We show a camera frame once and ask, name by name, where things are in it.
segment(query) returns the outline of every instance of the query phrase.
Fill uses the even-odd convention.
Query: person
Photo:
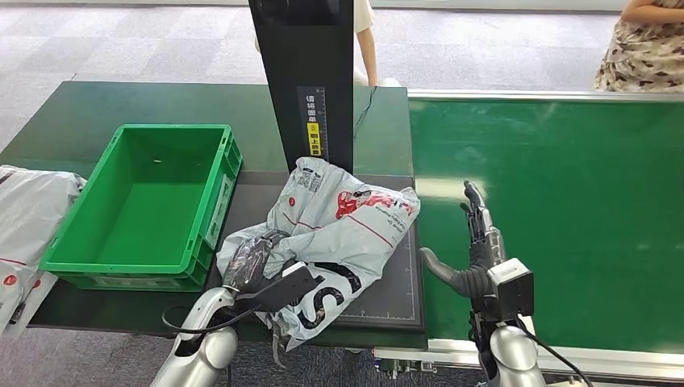
[[[630,0],[615,25],[594,88],[684,92],[684,0]]]
[[[370,30],[373,26],[373,8],[370,7],[369,0],[354,0],[354,32],[357,34],[361,57],[363,58],[366,76],[356,67],[354,68],[354,83],[376,86],[377,67],[375,63],[375,39]]]

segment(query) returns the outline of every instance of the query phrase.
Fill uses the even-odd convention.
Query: black cable
[[[567,360],[563,355],[560,353],[556,352],[553,348],[551,348],[547,343],[541,341],[538,337],[533,335],[530,331],[528,331],[528,328],[525,326],[525,323],[520,320],[520,317],[517,315],[515,316],[515,320],[518,322],[518,327],[525,332],[525,335],[527,335],[530,339],[534,340],[535,343],[539,344],[540,347],[543,349],[547,350],[548,353],[551,355],[554,355],[557,359],[559,359],[563,364],[567,365],[570,369],[572,369],[575,373],[581,377],[581,379],[586,383],[587,387],[594,387],[594,385],[591,383],[588,377],[584,374],[584,372],[580,371],[579,368],[575,364],[570,363],[569,360]]]
[[[229,364],[226,367],[226,383],[227,383],[228,387],[231,387],[232,379],[233,379],[233,369],[231,368],[231,365]]]
[[[373,86],[373,88],[370,90],[370,95],[368,97],[368,105],[365,106],[364,110],[361,111],[361,114],[359,114],[359,118],[357,119],[357,123],[354,124],[354,138],[357,139],[357,132],[359,131],[359,124],[365,119],[365,116],[368,114],[368,110],[370,109],[370,106],[373,105],[373,95],[377,91],[377,86]]]
[[[177,327],[177,326],[173,325],[171,322],[169,322],[169,320],[166,319],[166,314],[167,314],[170,310],[177,309],[177,308],[184,308],[184,306],[170,306],[170,307],[164,309],[164,311],[161,312],[161,321],[164,323],[164,325],[166,325],[167,327],[173,329],[174,332],[178,332],[178,333],[189,333],[189,334],[192,334],[192,335],[204,335],[204,334],[206,334],[206,333],[211,333],[211,332],[213,332],[213,331],[217,331],[217,330],[219,330],[219,329],[223,329],[223,328],[228,327],[228,326],[230,326],[230,325],[232,325],[232,324],[234,324],[234,323],[237,323],[237,322],[240,321],[241,319],[243,319],[243,318],[247,317],[248,315],[250,315],[252,312],[258,310],[260,307],[261,307],[261,305],[257,305],[257,306],[255,306],[255,307],[253,307],[252,309],[246,310],[246,311],[244,311],[244,312],[238,314],[236,317],[231,318],[230,320],[228,320],[228,321],[226,321],[226,322],[222,322],[222,323],[220,323],[219,325],[214,325],[213,327],[206,327],[206,328],[203,328],[203,329],[185,329],[185,328],[182,328],[182,327]]]

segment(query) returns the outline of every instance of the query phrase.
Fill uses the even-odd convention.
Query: black pole
[[[353,0],[249,0],[289,170],[353,170]]]

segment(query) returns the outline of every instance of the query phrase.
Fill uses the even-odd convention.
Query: plastic mailer bag
[[[294,259],[307,262],[318,286],[277,313],[260,316],[267,325],[277,324],[289,351],[320,333],[382,276],[419,211],[412,188],[367,185],[325,160],[303,157],[266,222],[229,235],[217,264],[225,273],[245,241],[268,231],[290,235],[273,246],[264,275],[273,277]]]
[[[0,334],[18,336],[56,282],[40,257],[85,180],[0,166]]]

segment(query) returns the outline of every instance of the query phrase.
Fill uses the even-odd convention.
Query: cutting mat
[[[240,173],[221,240],[232,232],[264,222],[287,177],[287,173]],[[414,185],[412,177],[360,175],[357,178],[397,190]],[[382,279],[352,302],[334,326],[424,329],[417,241],[414,225],[387,261]]]

